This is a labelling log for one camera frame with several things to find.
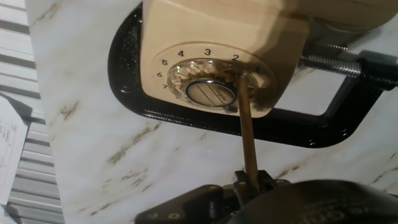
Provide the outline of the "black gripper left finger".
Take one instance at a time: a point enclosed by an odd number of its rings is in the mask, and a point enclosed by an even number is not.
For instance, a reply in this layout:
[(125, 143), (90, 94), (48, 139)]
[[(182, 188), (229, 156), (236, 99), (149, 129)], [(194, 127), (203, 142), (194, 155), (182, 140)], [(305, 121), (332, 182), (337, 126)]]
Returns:
[(136, 215), (136, 224), (228, 223), (245, 205), (260, 195), (243, 171), (229, 185), (202, 185)]

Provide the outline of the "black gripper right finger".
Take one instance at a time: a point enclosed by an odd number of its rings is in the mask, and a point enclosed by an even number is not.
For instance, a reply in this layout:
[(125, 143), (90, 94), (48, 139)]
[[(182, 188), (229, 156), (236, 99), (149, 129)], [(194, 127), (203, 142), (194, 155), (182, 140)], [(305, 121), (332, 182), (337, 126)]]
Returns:
[(273, 179), (265, 170), (258, 171), (258, 181), (260, 191), (271, 191), (291, 184), (285, 179)]

